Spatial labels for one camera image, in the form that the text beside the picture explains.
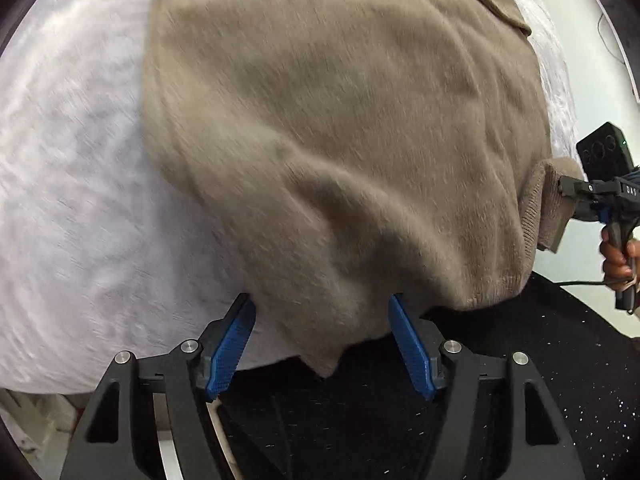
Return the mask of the right hand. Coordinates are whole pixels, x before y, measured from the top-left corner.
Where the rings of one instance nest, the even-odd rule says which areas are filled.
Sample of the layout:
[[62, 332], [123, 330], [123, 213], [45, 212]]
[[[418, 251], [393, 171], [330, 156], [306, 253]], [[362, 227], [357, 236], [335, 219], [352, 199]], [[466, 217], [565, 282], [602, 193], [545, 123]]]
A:
[[627, 244], [626, 250], [623, 252], [611, 245], [608, 241], [608, 232], [602, 232], [602, 242], [600, 244], [600, 254], [604, 258], [602, 263], [602, 271], [604, 280], [608, 283], [608, 287], [613, 290], [621, 290], [626, 282], [634, 277], [634, 270], [631, 269], [631, 261], [636, 264], [639, 269], [639, 241], [634, 238]]

